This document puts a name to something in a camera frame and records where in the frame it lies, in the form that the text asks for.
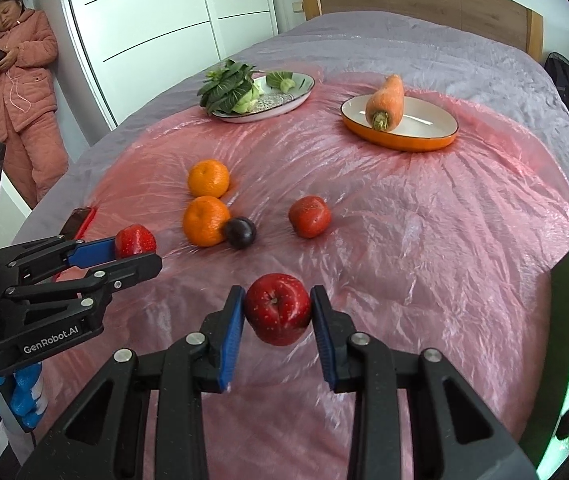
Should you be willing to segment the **blue white gloved left hand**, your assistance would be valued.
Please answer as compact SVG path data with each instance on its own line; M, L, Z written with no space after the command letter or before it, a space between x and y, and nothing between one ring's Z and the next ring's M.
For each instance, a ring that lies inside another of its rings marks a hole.
M42 379L42 363L16 370L13 379L15 386L8 401L9 408L27 430L33 430L42 420L48 406ZM5 381L5 377L0 377L0 386Z

